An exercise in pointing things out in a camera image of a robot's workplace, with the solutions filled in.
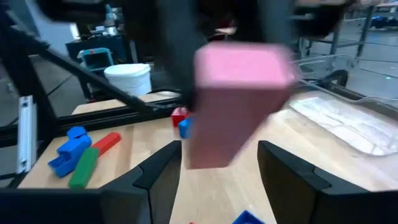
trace wooden tabletop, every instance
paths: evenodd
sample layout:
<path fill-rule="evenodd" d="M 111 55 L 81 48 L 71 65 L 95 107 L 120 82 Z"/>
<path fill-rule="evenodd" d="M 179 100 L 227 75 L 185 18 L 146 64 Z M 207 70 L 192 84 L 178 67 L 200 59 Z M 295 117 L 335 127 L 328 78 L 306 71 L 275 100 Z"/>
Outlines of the wooden tabletop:
<path fill-rule="evenodd" d="M 293 100 L 314 96 L 326 97 L 324 93 L 310 92 L 296 95 Z M 171 97 L 168 93 L 156 93 L 142 99 L 152 101 L 168 97 Z M 78 106 L 74 114 L 122 105 L 116 100 L 91 103 Z M 111 131 L 119 132 L 123 140 L 100 157 L 89 188 L 101 187 L 179 139 L 170 118 L 92 131 L 89 135 L 96 142 Z M 70 175 L 59 179 L 47 165 L 66 140 L 62 137 L 51 142 L 20 188 L 67 187 Z M 365 189 L 398 189 L 398 155 L 369 157 L 361 154 L 308 118 L 285 107 L 261 125 L 229 167 L 186 170 L 182 165 L 171 223 L 231 223 L 243 210 L 249 210 L 267 224 L 276 223 L 260 178 L 256 157 L 258 140 L 273 142 Z"/>

